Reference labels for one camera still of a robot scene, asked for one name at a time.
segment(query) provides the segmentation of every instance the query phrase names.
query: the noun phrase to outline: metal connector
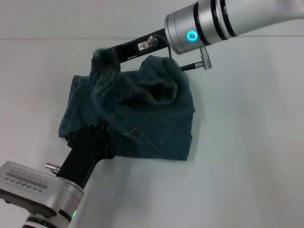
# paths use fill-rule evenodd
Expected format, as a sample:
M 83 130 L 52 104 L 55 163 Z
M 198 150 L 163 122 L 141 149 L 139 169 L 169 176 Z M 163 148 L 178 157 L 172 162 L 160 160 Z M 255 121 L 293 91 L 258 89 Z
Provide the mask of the metal connector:
M 60 166 L 54 165 L 52 163 L 46 164 L 46 169 L 48 169 L 51 173 L 56 174 L 56 175 L 58 174 L 60 168 L 61 168 Z
M 201 47 L 200 49 L 200 53 L 201 53 L 201 60 L 203 62 L 204 68 L 205 70 L 209 70 L 212 68 L 212 64 L 211 64 L 211 60 L 208 54 L 208 51 L 206 49 L 206 47 Z

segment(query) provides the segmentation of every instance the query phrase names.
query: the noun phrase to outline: blue led ring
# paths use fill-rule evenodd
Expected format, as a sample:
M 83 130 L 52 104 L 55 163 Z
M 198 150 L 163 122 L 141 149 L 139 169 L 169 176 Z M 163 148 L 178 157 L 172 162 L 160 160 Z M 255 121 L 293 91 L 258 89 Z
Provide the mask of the blue led ring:
M 188 32 L 188 34 L 187 34 L 187 39 L 189 40 L 189 41 L 195 41 L 195 40 L 197 40 L 198 39 L 198 34 L 197 34 L 197 32 L 196 31 L 189 31 Z

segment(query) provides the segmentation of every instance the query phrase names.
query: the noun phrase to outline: dark green denim fabric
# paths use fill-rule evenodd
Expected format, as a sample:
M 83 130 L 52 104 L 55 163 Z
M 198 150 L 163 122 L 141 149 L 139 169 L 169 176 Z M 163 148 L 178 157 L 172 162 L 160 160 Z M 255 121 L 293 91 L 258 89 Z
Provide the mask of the dark green denim fabric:
M 173 59 L 149 56 L 138 71 L 121 72 L 100 49 L 90 76 L 74 76 L 59 137 L 105 120 L 116 155 L 185 161 L 194 112 L 189 80 Z

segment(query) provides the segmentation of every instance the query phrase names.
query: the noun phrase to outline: gray cloth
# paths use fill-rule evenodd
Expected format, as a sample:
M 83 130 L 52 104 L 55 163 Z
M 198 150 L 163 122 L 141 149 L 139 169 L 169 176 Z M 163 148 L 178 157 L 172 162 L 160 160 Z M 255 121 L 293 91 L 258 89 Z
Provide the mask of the gray cloth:
M 105 120 L 116 155 L 185 161 L 194 112 L 189 80 L 173 59 L 149 56 L 138 71 L 121 72 L 100 49 L 90 76 L 73 78 L 59 137 Z

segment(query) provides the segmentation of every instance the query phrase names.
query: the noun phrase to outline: cable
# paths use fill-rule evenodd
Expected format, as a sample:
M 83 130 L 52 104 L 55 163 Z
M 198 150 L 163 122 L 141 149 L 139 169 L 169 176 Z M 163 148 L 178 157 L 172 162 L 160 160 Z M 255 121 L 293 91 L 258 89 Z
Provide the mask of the cable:
M 168 50 L 169 50 L 169 57 L 172 58 L 171 47 L 170 47 L 170 44 L 168 43 L 168 40 L 166 39 L 166 37 L 164 37 L 162 35 L 158 35 L 158 34 L 153 34 L 152 36 L 154 38 L 160 38 L 166 43 Z
M 194 70 L 194 69 L 197 69 L 197 68 L 200 68 L 200 67 L 203 67 L 203 63 L 202 62 L 197 62 L 197 63 L 191 63 L 191 64 L 188 64 L 188 65 L 185 65 L 185 66 L 182 66 L 180 68 L 181 71 L 186 71 L 186 70 Z

